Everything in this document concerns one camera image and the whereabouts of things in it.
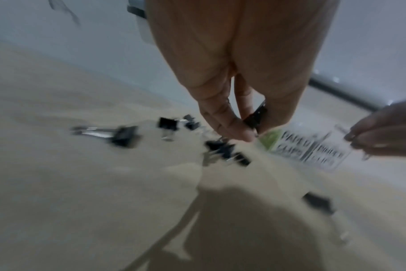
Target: skin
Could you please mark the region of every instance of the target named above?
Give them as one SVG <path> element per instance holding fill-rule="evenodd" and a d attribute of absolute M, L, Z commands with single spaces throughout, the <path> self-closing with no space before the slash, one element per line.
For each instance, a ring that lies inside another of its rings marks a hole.
<path fill-rule="evenodd" d="M 368 154 L 406 157 L 406 101 L 363 118 L 345 139 Z"/>
<path fill-rule="evenodd" d="M 307 86 L 338 0 L 148 0 L 148 22 L 178 81 L 220 135 L 251 142 L 242 121 L 253 89 L 267 113 L 258 133 L 287 123 Z M 240 117 L 228 97 L 234 78 Z"/>

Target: label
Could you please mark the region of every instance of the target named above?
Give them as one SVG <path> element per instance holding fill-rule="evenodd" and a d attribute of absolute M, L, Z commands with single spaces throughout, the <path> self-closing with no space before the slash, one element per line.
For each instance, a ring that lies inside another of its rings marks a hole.
<path fill-rule="evenodd" d="M 320 136 L 305 127 L 290 125 L 270 131 L 259 140 L 269 153 L 332 171 L 351 151 L 329 142 L 330 134 Z"/>

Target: beige table surface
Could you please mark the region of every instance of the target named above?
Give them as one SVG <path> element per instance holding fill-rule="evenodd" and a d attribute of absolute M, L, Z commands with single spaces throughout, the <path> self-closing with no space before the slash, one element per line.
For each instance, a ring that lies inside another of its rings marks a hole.
<path fill-rule="evenodd" d="M 399 270 L 377 236 L 406 251 L 406 194 L 250 144 L 249 167 L 207 165 L 197 133 L 164 142 L 156 128 L 195 112 L 0 44 L 0 270 Z M 124 124 L 139 126 L 134 149 L 69 131 Z M 351 244 L 302 202 L 309 190 L 338 199 Z"/>

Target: hand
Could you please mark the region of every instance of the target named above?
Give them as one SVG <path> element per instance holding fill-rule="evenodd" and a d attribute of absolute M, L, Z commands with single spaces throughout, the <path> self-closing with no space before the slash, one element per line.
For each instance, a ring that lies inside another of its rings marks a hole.
<path fill-rule="evenodd" d="M 258 132 L 285 124 L 307 86 L 338 0 L 147 0 L 158 48 L 220 135 L 252 141 L 241 119 L 265 96 Z M 234 77 L 238 118 L 228 101 Z"/>
<path fill-rule="evenodd" d="M 360 120 L 346 135 L 356 149 L 371 155 L 406 156 L 406 101 Z"/>

